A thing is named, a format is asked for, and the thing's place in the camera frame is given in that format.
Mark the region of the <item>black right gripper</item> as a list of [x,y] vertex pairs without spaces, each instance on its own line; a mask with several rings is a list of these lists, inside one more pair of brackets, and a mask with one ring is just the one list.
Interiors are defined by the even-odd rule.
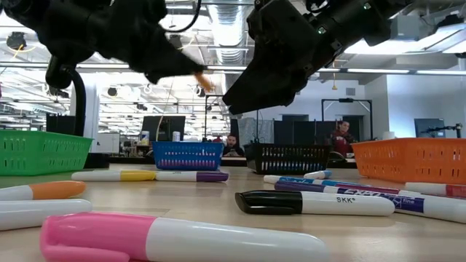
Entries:
[[287,106],[307,85],[313,70],[327,66],[336,56],[361,39],[372,47],[390,38],[392,4],[388,0],[340,0],[317,16],[324,29],[309,64],[300,59],[253,57],[227,92],[248,95],[259,109]]

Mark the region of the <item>orange highlighter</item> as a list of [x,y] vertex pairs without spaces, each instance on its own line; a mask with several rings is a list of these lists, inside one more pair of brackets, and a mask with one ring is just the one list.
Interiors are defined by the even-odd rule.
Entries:
[[198,84],[203,88],[204,91],[212,92],[215,89],[215,85],[203,73],[195,73],[194,78],[197,80]]

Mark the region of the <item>blue plastic basket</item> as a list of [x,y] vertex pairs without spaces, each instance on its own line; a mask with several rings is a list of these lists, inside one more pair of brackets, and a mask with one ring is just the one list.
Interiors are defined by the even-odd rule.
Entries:
[[221,163],[223,143],[153,142],[155,165],[161,170],[215,171]]

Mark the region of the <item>blue thin marker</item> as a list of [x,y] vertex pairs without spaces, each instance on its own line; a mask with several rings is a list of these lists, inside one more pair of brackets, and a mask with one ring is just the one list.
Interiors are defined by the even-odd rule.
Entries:
[[317,184],[317,185],[324,185],[324,186],[336,186],[337,184],[358,186],[358,183],[350,183],[350,182],[343,182],[343,181],[336,181],[336,180],[318,180],[318,179],[311,179],[311,178],[294,178],[294,177],[286,177],[286,176],[278,176],[278,175],[265,175],[263,179],[265,183],[270,183],[270,184],[276,184],[277,182],[281,181],[281,182],[289,182],[289,183]]

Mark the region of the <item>light blue cap marker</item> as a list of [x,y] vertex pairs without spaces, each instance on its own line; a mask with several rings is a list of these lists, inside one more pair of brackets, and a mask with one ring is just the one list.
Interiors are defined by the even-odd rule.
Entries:
[[304,178],[325,180],[325,179],[329,179],[331,176],[332,176],[332,172],[330,170],[320,170],[316,172],[306,173],[304,175]]

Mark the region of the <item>purple cap white marker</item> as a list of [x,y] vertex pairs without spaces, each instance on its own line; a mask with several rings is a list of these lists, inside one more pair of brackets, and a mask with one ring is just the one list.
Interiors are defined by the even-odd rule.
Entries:
[[180,182],[224,182],[229,179],[225,172],[200,172],[200,171],[176,171],[156,172],[157,181],[180,181]]

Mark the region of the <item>black cap SKK marker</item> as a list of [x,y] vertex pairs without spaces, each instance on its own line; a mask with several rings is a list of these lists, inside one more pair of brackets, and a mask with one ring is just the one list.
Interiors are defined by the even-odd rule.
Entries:
[[237,206],[253,215],[367,215],[389,216],[395,205],[377,196],[309,191],[246,191],[236,193]]

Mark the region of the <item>yellow cap white marker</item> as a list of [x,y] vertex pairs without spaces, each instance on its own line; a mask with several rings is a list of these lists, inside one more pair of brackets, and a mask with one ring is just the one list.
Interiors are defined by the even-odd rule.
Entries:
[[51,215],[89,212],[85,199],[0,201],[0,231],[41,226]]
[[97,170],[75,172],[72,180],[78,181],[145,181],[154,180],[155,172],[146,170]]

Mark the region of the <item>green plastic basket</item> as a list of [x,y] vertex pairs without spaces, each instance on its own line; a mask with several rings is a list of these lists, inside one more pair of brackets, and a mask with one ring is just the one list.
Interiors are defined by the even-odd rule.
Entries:
[[91,138],[53,132],[0,130],[0,176],[81,170]]

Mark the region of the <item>orange plastic basket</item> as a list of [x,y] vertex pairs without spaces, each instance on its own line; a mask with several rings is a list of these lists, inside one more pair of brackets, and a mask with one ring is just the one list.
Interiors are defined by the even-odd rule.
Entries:
[[466,185],[466,139],[396,138],[352,144],[359,173],[392,182]]

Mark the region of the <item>orange cap white marker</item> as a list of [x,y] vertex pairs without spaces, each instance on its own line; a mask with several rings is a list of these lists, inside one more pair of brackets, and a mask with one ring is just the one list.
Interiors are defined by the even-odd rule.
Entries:
[[0,201],[68,199],[85,189],[85,182],[72,180],[13,186],[0,188]]

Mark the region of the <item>pink cap white marker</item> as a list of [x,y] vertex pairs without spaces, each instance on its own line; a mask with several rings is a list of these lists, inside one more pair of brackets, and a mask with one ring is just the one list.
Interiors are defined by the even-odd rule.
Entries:
[[117,213],[48,217],[40,250],[48,262],[328,262],[309,235]]

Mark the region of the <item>purple thin Expo marker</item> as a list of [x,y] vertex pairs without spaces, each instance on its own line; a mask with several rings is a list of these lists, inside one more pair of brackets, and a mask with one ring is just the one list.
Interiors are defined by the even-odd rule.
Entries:
[[466,224],[466,200],[440,196],[412,196],[371,191],[359,186],[324,186],[307,183],[278,181],[276,190],[311,191],[329,194],[344,194],[367,197],[383,197],[393,202],[397,213],[436,218]]

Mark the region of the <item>red thin marker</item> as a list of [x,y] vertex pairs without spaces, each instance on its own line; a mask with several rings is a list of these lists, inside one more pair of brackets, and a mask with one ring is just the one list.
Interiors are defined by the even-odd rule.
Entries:
[[421,194],[466,199],[465,185],[406,182],[405,190]]

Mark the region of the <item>black box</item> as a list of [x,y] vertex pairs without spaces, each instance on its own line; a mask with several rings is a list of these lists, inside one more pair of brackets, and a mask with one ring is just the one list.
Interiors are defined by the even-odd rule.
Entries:
[[46,131],[65,135],[74,135],[75,117],[64,115],[46,115]]

